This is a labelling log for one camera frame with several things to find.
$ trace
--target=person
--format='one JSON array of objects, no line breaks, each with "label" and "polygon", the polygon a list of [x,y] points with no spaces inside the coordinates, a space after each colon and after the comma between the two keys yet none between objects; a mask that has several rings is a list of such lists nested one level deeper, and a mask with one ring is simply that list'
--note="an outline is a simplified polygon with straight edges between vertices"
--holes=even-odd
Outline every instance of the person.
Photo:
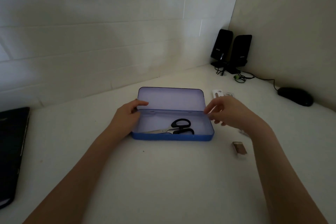
[{"label": "person", "polygon": [[[81,223],[111,151],[137,124],[139,105],[148,102],[135,99],[118,108],[107,128],[24,224]],[[272,223],[327,223],[263,119],[231,96],[213,99],[204,113],[215,124],[242,129],[250,136]]]}]

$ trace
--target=black computer mouse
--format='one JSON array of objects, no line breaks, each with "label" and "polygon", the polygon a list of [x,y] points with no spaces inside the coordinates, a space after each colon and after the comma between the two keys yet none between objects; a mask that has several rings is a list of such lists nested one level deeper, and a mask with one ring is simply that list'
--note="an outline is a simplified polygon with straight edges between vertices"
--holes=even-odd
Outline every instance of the black computer mouse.
[{"label": "black computer mouse", "polygon": [[313,97],[302,89],[282,87],[278,89],[278,95],[303,106],[311,106],[314,103]]}]

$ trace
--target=small brown box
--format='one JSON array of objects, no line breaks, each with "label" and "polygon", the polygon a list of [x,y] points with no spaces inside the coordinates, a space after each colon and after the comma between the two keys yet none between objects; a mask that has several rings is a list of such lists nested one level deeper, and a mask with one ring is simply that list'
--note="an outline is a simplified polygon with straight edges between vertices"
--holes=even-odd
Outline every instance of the small brown box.
[{"label": "small brown box", "polygon": [[237,154],[241,155],[247,154],[247,151],[242,142],[232,142],[232,144]]}]

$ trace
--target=forearm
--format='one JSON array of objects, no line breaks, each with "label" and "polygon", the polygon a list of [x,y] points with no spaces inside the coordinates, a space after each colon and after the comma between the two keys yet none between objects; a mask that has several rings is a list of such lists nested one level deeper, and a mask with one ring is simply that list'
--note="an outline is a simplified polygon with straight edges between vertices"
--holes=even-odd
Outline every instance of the forearm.
[{"label": "forearm", "polygon": [[81,223],[90,195],[112,151],[120,141],[107,128],[24,224]]},{"label": "forearm", "polygon": [[289,163],[273,130],[257,117],[246,128],[274,223],[327,223]]}]

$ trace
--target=white table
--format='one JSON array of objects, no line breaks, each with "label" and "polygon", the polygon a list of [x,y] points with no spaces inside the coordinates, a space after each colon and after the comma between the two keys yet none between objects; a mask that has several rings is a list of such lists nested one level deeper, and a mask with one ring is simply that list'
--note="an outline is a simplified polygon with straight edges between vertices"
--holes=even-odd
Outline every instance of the white table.
[{"label": "white table", "polygon": [[[142,86],[233,92],[274,129],[294,169],[330,223],[336,221],[336,113],[297,105],[267,82],[244,84],[210,65],[33,111],[15,201],[0,223],[22,223],[76,164],[115,110]],[[114,151],[95,189],[85,223],[269,223],[248,137],[214,126],[210,142],[137,141]],[[231,143],[242,141],[245,160]]]}]

